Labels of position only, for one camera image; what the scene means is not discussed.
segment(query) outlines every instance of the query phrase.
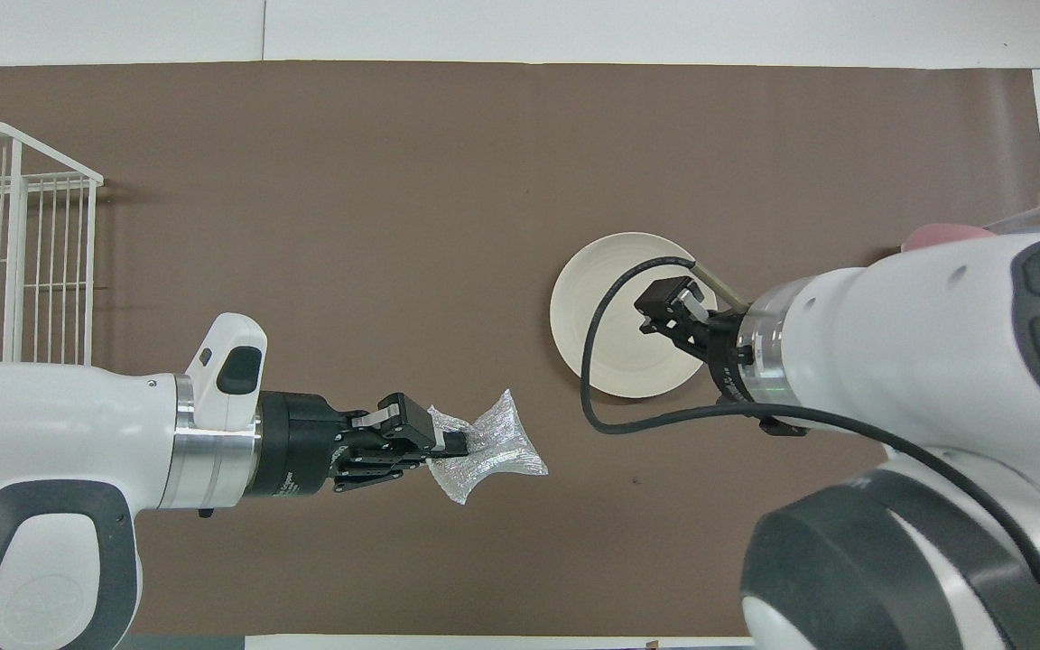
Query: white wire basket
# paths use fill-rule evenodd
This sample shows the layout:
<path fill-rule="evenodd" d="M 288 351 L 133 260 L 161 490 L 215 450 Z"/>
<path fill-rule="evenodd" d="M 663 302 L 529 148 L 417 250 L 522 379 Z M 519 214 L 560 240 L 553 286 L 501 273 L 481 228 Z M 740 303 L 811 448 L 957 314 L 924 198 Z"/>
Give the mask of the white wire basket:
<path fill-rule="evenodd" d="M 92 362 L 103 177 L 0 123 L 0 361 Z"/>

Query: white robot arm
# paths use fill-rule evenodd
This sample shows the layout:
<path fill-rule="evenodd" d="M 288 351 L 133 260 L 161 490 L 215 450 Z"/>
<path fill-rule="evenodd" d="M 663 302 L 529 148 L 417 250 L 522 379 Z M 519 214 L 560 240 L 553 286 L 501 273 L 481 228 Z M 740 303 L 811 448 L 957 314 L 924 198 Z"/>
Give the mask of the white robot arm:
<path fill-rule="evenodd" d="M 739 311 L 690 309 L 694 291 L 649 285 L 641 330 L 706 361 L 722 402 L 605 424 L 582 373 L 599 431 L 746 414 L 907 452 L 758 523 L 740 587 L 756 645 L 1040 650 L 1040 235 L 807 277 Z"/>
<path fill-rule="evenodd" d="M 255 320 L 224 313 L 184 374 L 0 363 L 0 650 L 119 645 L 139 602 L 142 510 L 209 516 L 467 453 L 401 393 L 368 413 L 260 391 L 266 353 Z"/>

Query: black cable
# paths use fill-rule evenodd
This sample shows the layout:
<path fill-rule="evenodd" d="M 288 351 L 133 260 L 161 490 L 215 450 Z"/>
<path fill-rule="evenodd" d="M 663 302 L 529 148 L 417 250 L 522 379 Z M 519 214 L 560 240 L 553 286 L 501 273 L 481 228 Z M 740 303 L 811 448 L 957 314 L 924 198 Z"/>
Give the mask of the black cable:
<path fill-rule="evenodd" d="M 901 453 L 907 454 L 913 458 L 913 460 L 920 462 L 926 468 L 932 469 L 941 477 L 946 478 L 951 482 L 957 489 L 964 491 L 964 493 L 969 496 L 969 498 L 974 499 L 979 505 L 982 505 L 986 513 L 995 519 L 996 522 L 1003 526 L 1003 530 L 1010 536 L 1010 539 L 1014 540 L 1014 544 L 1018 547 L 1018 551 L 1022 554 L 1024 563 L 1030 567 L 1030 572 L 1033 578 L 1040 584 L 1040 552 L 1037 552 L 1037 547 L 1033 544 L 1033 540 L 1026 535 L 1026 531 L 1016 522 L 1016 520 L 1006 511 L 1006 508 L 997 502 L 988 491 L 979 486 L 973 482 L 973 478 L 965 476 L 958 469 L 955 469 L 953 465 L 948 462 L 942 461 L 940 458 L 932 452 L 927 451 L 927 449 L 920 447 L 920 445 L 913 444 L 911 441 L 903 439 L 903 437 L 896 436 L 894 434 L 886 432 L 882 427 L 875 427 L 874 424 L 867 422 L 862 422 L 860 420 L 854 420 L 852 417 L 846 417 L 844 415 L 837 415 L 835 413 L 830 413 L 827 411 L 817 411 L 815 408 L 807 407 L 789 407 L 789 405 L 783 404 L 755 404 L 755 402 L 737 402 L 737 404 L 719 404 L 714 407 L 695 407 L 695 408 L 684 408 L 681 411 L 672 411 L 669 413 L 664 413 L 661 415 L 654 415 L 652 417 L 645 417 L 644 420 L 634 420 L 631 422 L 623 422 L 619 424 L 610 424 L 603 422 L 596 416 L 596 412 L 593 411 L 592 396 L 590 395 L 591 387 L 591 375 L 592 375 L 592 352 L 593 346 L 596 342 L 596 331 L 599 329 L 599 320 L 604 316 L 604 311 L 607 306 L 613 302 L 616 293 L 620 291 L 620 288 L 624 287 L 624 284 L 628 283 L 628 280 L 632 280 L 633 277 L 639 276 L 649 268 L 657 266 L 682 266 L 685 268 L 693 268 L 696 266 L 697 262 L 691 259 L 684 259 L 681 257 L 659 257 L 649 259 L 646 262 L 639 263 L 629 270 L 625 271 L 623 276 L 620 276 L 613 287 L 604 293 L 603 298 L 599 301 L 599 305 L 596 305 L 596 311 L 593 313 L 592 321 L 589 324 L 589 334 L 584 337 L 584 349 L 583 358 L 580 362 L 580 407 L 584 412 L 584 417 L 589 420 L 589 423 L 593 425 L 596 431 L 606 434 L 606 435 L 624 435 L 632 434 L 636 432 L 644 432 L 647 428 L 664 427 L 666 424 L 675 424 L 677 422 L 686 422 L 688 420 L 698 420 L 702 417 L 719 417 L 722 415 L 746 415 L 750 417 L 797 417 L 799 420 L 808 420 L 811 422 L 816 422 L 821 424 L 830 425 L 830 427 L 840 427 L 844 428 L 847 432 L 852 432 L 858 434 L 859 436 L 866 437 L 866 439 L 879 441 L 879 443 L 886 444 L 888 447 L 896 449 Z"/>

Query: pink object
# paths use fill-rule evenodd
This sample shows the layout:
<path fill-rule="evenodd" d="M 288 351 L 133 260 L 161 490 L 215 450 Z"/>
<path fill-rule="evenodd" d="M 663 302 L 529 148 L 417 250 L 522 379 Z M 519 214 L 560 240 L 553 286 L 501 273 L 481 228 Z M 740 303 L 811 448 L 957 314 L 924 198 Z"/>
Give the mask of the pink object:
<path fill-rule="evenodd" d="M 977 226 L 961 226 L 959 223 L 928 223 L 913 231 L 901 244 L 901 252 L 916 251 L 926 246 L 936 246 L 937 243 L 960 242 L 961 239 L 978 239 L 980 237 L 995 237 L 985 228 Z"/>

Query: ceramic plate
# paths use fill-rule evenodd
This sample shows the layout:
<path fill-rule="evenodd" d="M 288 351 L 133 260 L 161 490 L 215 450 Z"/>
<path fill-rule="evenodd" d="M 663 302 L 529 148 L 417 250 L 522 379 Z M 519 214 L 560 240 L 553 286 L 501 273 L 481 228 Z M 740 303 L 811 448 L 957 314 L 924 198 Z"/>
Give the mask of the ceramic plate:
<path fill-rule="evenodd" d="M 552 288 L 549 316 L 552 337 L 565 363 L 580 374 L 580 357 L 596 305 L 625 270 L 647 259 L 677 256 L 687 251 L 665 237 L 648 233 L 619 233 L 596 239 L 572 256 Z M 620 289 L 604 312 L 593 347 L 592 386 L 608 394 L 644 398 L 679 387 L 702 366 L 659 334 L 640 333 L 644 317 L 632 308 L 648 285 L 661 277 L 693 276 L 681 266 L 660 266 L 641 272 Z M 701 284 L 705 307 L 714 309 L 713 292 Z"/>

